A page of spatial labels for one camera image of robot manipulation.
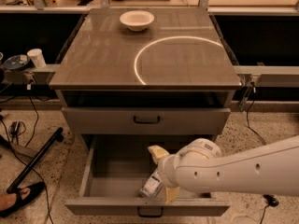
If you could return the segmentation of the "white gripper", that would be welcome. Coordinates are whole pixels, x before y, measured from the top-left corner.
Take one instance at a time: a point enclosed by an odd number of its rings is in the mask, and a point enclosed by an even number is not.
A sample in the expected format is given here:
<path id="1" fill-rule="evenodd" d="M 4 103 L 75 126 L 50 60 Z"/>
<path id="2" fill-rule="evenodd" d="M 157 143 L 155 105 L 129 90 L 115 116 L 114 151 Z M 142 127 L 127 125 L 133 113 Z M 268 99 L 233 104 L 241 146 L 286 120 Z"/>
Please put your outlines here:
<path id="1" fill-rule="evenodd" d="M 158 171 L 165 189 L 165 203 L 173 202 L 179 193 L 179 187 L 182 187 L 186 180 L 182 173 L 182 165 L 185 162 L 185 156 L 181 154 L 171 154 L 164 148 L 154 145 L 148 147 L 148 151 L 155 164 L 158 163 Z"/>

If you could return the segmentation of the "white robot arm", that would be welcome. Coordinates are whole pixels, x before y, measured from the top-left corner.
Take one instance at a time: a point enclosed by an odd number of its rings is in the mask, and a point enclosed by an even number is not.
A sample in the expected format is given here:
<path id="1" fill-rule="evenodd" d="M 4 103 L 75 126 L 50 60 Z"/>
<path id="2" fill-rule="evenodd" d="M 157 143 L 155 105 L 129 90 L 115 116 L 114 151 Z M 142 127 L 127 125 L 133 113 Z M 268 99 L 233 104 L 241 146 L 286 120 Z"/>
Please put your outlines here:
<path id="1" fill-rule="evenodd" d="M 150 146 L 171 203 L 180 189 L 193 193 L 238 192 L 299 196 L 299 137 L 230 156 L 210 140 L 198 138 L 177 153 Z"/>

